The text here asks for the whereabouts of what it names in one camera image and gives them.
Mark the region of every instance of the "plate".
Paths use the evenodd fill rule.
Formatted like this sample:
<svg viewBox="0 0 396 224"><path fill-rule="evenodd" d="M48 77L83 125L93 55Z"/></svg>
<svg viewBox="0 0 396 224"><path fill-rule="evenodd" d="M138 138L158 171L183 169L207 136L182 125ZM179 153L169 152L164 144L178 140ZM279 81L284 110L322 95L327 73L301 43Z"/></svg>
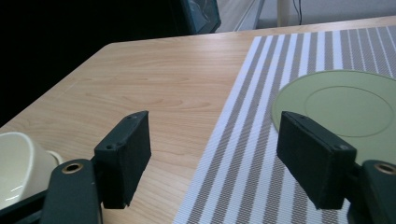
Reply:
<svg viewBox="0 0 396 224"><path fill-rule="evenodd" d="M332 70L299 77L272 104L279 130L282 111L313 119L367 160L396 164L396 80L362 71Z"/></svg>

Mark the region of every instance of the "wood grain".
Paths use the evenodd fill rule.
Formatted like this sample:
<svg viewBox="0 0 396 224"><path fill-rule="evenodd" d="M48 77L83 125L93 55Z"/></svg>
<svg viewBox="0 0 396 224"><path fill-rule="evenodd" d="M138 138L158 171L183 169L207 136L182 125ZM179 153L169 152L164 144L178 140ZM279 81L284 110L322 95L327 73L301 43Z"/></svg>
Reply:
<svg viewBox="0 0 396 224"><path fill-rule="evenodd" d="M66 161L90 159L125 116L149 111L152 157L131 207L110 223L171 223L256 35L396 25L396 17L114 43L47 91L0 133L27 133Z"/></svg>

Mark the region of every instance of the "striped placemat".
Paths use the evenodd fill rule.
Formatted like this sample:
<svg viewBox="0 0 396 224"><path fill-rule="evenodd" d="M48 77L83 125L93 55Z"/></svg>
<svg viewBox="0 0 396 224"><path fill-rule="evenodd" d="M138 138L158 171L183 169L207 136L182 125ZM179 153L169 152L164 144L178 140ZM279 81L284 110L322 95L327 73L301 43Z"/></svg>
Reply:
<svg viewBox="0 0 396 224"><path fill-rule="evenodd" d="M396 76L396 27L254 38L174 223L347 223L316 210L276 156L271 104L309 73L353 69Z"/></svg>

